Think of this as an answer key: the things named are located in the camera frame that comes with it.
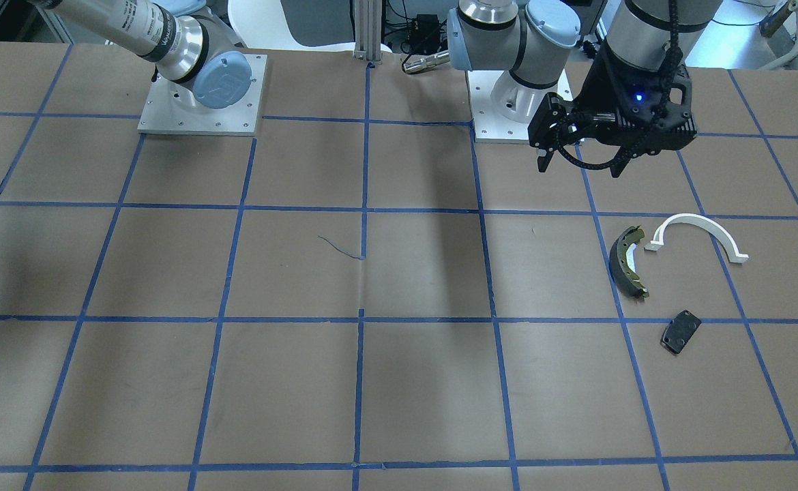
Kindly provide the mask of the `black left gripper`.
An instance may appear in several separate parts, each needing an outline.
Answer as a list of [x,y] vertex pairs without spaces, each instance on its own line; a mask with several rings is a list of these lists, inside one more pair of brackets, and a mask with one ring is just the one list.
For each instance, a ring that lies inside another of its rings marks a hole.
[[[660,66],[655,63],[652,71],[636,68],[605,44],[593,60],[582,90],[571,102],[555,92],[547,93],[528,125],[528,143],[538,148],[538,171],[548,170],[557,152],[555,125],[569,115],[567,123],[576,130],[564,130],[562,143],[593,137],[599,143],[620,146],[610,165],[611,177],[620,177],[636,158],[636,150],[630,147],[653,121],[663,95]],[[682,99],[667,103],[664,116],[655,122],[643,143],[643,151],[680,150],[698,134],[691,109],[692,81],[685,65],[677,68],[671,87],[682,92]]]

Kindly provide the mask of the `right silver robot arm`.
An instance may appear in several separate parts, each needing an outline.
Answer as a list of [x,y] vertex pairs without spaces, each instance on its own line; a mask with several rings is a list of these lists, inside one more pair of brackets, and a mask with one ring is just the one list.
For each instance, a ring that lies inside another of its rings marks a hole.
[[240,37],[206,1],[33,1],[155,64],[210,109],[245,96],[253,81]]

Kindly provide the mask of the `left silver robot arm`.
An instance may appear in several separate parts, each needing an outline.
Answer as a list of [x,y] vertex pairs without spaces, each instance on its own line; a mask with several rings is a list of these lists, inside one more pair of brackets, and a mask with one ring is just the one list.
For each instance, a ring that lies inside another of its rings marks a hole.
[[540,172],[560,153],[584,170],[620,177],[642,155],[677,151],[698,133],[685,56],[718,1],[623,1],[573,100],[555,92],[580,37],[561,1],[460,1],[447,18],[453,68],[498,70],[494,101],[526,122]]

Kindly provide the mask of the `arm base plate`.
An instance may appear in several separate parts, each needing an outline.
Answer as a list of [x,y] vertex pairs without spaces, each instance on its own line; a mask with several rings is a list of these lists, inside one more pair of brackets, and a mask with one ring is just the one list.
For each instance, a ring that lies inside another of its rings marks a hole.
[[137,130],[160,136],[256,136],[268,56],[254,53],[244,55],[244,59],[252,68],[250,87],[238,102],[227,108],[206,108],[187,88],[156,75]]
[[468,71],[476,139],[483,143],[528,144],[528,124],[548,92],[573,100],[567,74],[546,89],[522,86],[506,71]]

